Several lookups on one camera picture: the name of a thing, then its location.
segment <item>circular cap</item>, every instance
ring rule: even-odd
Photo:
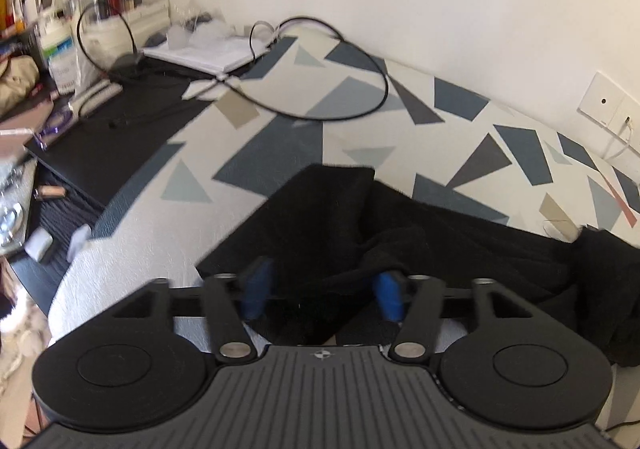
[[[568,369],[560,353],[544,346],[509,346],[494,355],[494,368],[513,384],[539,387],[562,379]]]
[[[417,359],[424,355],[426,349],[420,343],[400,343],[394,348],[394,352],[405,359]]]
[[[151,356],[135,346],[108,345],[89,350],[78,361],[78,373],[95,385],[132,384],[151,369]]]
[[[245,343],[227,343],[220,347],[220,353],[230,359],[240,359],[251,353],[251,347]]]

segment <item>black garment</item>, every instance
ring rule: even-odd
[[[640,251],[583,230],[564,243],[422,204],[369,168],[310,166],[198,264],[203,276],[275,260],[276,294],[254,328],[277,343],[321,343],[372,300],[371,278],[397,269],[456,288],[490,277],[600,347],[640,364]],[[613,251],[620,256],[612,258]],[[614,307],[616,297],[629,306]]]

